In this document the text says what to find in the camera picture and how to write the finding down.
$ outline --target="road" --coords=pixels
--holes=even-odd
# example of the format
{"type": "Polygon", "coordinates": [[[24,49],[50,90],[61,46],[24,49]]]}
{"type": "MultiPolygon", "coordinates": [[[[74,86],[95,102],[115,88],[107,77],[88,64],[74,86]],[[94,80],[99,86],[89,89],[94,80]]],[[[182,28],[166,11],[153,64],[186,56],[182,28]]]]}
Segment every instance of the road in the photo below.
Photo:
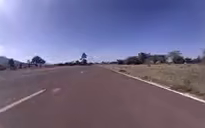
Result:
{"type": "Polygon", "coordinates": [[[97,66],[15,71],[0,128],[205,128],[205,104],[97,66]]]}

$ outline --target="white lane marking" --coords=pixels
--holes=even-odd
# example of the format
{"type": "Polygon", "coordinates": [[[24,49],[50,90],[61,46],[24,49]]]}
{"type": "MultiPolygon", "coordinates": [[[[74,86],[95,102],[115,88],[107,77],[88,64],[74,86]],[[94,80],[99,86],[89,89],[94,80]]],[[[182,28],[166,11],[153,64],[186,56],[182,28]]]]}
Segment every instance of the white lane marking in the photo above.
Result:
{"type": "Polygon", "coordinates": [[[52,93],[57,93],[57,92],[59,92],[60,90],[61,90],[61,88],[55,88],[55,89],[52,90],[52,93]]]}
{"type": "Polygon", "coordinates": [[[34,93],[34,94],[31,94],[31,95],[29,95],[29,96],[27,96],[27,97],[25,97],[25,98],[20,99],[20,100],[14,102],[14,103],[12,103],[12,104],[9,104],[9,105],[7,105],[7,106],[1,108],[1,109],[0,109],[0,113],[3,113],[3,112],[5,112],[5,111],[7,111],[7,110],[9,110],[9,109],[11,109],[11,108],[13,108],[13,107],[15,107],[15,106],[21,104],[22,102],[25,102],[25,101],[27,101],[27,100],[29,100],[29,99],[31,99],[31,98],[33,98],[33,97],[35,97],[35,96],[37,96],[37,95],[43,93],[43,92],[45,92],[45,91],[46,91],[46,89],[40,90],[40,91],[38,91],[38,92],[36,92],[36,93],[34,93]]]}
{"type": "Polygon", "coordinates": [[[193,100],[196,100],[196,101],[199,101],[199,102],[202,102],[202,103],[205,104],[205,100],[200,99],[200,98],[195,97],[195,96],[192,96],[192,95],[190,95],[190,94],[188,94],[188,93],[178,92],[178,91],[175,91],[175,90],[170,89],[169,87],[165,87],[165,86],[162,86],[162,85],[160,85],[160,84],[157,84],[157,83],[154,83],[154,82],[151,82],[151,81],[146,81],[146,80],[143,80],[143,79],[141,79],[141,78],[138,78],[138,77],[135,77],[135,76],[131,76],[131,75],[128,75],[128,74],[125,74],[125,73],[121,73],[121,72],[118,72],[118,71],[114,71],[114,72],[119,73],[119,74],[122,74],[122,75],[125,75],[125,76],[127,76],[127,77],[130,77],[130,78],[133,78],[133,79],[136,79],[136,80],[139,80],[139,81],[143,81],[143,82],[148,83],[148,84],[150,84],[150,85],[157,86],[157,87],[159,87],[159,88],[168,90],[168,91],[170,91],[170,92],[179,94],[179,95],[181,95],[181,96],[184,96],[184,97],[187,97],[187,98],[190,98],[190,99],[193,99],[193,100]]]}

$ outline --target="blue sky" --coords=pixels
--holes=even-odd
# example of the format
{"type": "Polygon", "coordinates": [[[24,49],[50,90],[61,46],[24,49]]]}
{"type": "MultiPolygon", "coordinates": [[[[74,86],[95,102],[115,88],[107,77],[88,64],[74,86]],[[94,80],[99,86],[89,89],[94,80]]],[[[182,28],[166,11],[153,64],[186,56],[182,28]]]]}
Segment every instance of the blue sky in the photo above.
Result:
{"type": "Polygon", "coordinates": [[[205,0],[0,0],[0,55],[50,63],[205,49],[205,0]]]}

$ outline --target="dry grass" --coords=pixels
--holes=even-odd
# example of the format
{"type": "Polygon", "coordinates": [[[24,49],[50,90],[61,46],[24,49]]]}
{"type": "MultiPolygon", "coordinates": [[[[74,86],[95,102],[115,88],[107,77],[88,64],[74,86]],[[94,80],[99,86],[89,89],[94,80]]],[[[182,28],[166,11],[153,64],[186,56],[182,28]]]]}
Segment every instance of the dry grass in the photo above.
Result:
{"type": "Polygon", "coordinates": [[[104,67],[154,81],[172,89],[205,98],[205,65],[104,65],[104,67]]]}

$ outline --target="road edge line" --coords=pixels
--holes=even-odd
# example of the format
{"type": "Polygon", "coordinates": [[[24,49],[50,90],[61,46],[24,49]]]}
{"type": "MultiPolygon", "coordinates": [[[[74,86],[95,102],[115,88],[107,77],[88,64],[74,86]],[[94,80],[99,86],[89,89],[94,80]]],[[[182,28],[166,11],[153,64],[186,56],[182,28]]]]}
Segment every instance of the road edge line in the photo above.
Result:
{"type": "Polygon", "coordinates": [[[139,81],[145,82],[145,83],[147,83],[147,84],[150,84],[150,85],[153,85],[153,86],[162,88],[162,89],[164,89],[164,90],[167,90],[167,91],[170,91],[170,92],[179,94],[179,95],[181,95],[181,96],[184,96],[184,97],[187,97],[187,98],[190,98],[190,99],[193,99],[193,100],[196,100],[196,101],[199,101],[199,102],[205,104],[205,100],[204,100],[204,99],[200,99],[200,98],[195,97],[195,96],[193,96],[193,95],[191,95],[191,94],[189,94],[189,93],[178,92],[178,91],[176,91],[176,90],[170,89],[170,87],[165,87],[165,86],[163,86],[163,85],[161,85],[161,84],[158,84],[158,83],[155,83],[155,82],[151,82],[151,81],[147,81],[147,80],[143,80],[143,79],[141,79],[141,78],[139,78],[139,77],[135,77],[135,76],[132,76],[132,75],[129,75],[129,74],[121,73],[121,72],[118,72],[118,71],[115,71],[115,70],[112,70],[112,69],[108,69],[108,70],[113,71],[113,72],[118,73],[118,74],[121,74],[121,75],[124,75],[124,76],[127,76],[127,77],[129,77],[129,78],[133,78],[133,79],[135,79],[135,80],[139,80],[139,81]]]}
{"type": "Polygon", "coordinates": [[[29,99],[31,99],[31,98],[33,98],[33,97],[35,97],[35,96],[45,92],[45,91],[46,91],[46,89],[40,90],[38,92],[35,92],[35,93],[33,93],[33,94],[29,95],[29,96],[26,96],[26,97],[20,99],[18,101],[15,101],[15,102],[13,102],[13,103],[11,103],[11,104],[3,107],[3,108],[0,108],[0,113],[3,113],[3,112],[5,112],[5,111],[7,111],[7,110],[9,110],[9,109],[11,109],[11,108],[13,108],[15,106],[17,106],[17,105],[27,101],[27,100],[29,100],[29,99]]]}

